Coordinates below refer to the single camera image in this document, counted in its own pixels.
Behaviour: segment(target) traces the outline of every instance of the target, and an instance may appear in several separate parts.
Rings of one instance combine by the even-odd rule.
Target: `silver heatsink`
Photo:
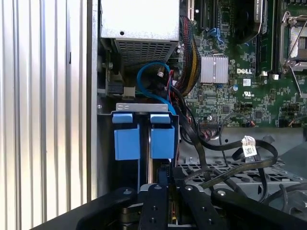
[[[228,57],[220,55],[202,56],[201,83],[228,83]]]

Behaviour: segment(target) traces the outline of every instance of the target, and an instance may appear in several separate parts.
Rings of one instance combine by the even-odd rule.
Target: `metal side panel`
[[[86,31],[87,1],[0,0],[1,230],[87,201]]]

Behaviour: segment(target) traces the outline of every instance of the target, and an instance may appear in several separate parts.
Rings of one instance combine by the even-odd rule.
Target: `capacitor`
[[[230,91],[232,93],[236,93],[236,92],[238,92],[238,90],[239,90],[238,85],[233,85],[233,86],[230,87]]]

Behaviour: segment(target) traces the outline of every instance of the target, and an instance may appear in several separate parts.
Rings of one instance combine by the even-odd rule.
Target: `blue plastic tab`
[[[175,128],[152,128],[150,152],[153,159],[173,159]]]
[[[168,114],[150,114],[152,124],[170,124],[171,118]]]
[[[141,156],[140,127],[114,130],[115,159],[137,160]]]
[[[133,117],[132,114],[123,114],[123,113],[113,114],[112,122],[113,124],[132,123]]]

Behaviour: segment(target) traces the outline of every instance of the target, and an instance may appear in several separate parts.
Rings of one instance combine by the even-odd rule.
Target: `white cable tag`
[[[246,158],[257,155],[255,139],[250,136],[245,136],[242,139],[242,149]]]

